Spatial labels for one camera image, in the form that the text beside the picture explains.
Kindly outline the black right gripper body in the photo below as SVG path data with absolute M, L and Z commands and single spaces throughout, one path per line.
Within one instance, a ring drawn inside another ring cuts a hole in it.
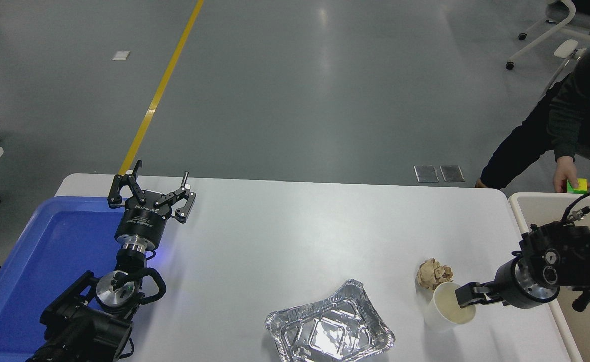
M 515 275 L 518 261 L 514 258 L 498 268 L 494 279 L 495 293 L 501 299 L 503 306 L 529 309 L 532 307 L 532 301 L 517 282 Z

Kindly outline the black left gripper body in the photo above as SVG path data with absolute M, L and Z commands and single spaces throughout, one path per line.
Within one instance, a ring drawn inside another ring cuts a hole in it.
M 147 248 L 158 248 L 169 216 L 168 205 L 155 208 L 153 203 L 142 206 L 136 199 L 127 200 L 114 239 L 120 245 L 144 241 Z

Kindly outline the person's right hand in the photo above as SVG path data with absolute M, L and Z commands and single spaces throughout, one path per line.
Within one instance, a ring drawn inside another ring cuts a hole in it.
M 571 156 L 562 156 L 556 160 L 556 168 L 553 176 L 554 191 L 566 193 L 567 183 L 573 188 L 578 187 L 577 167 Z

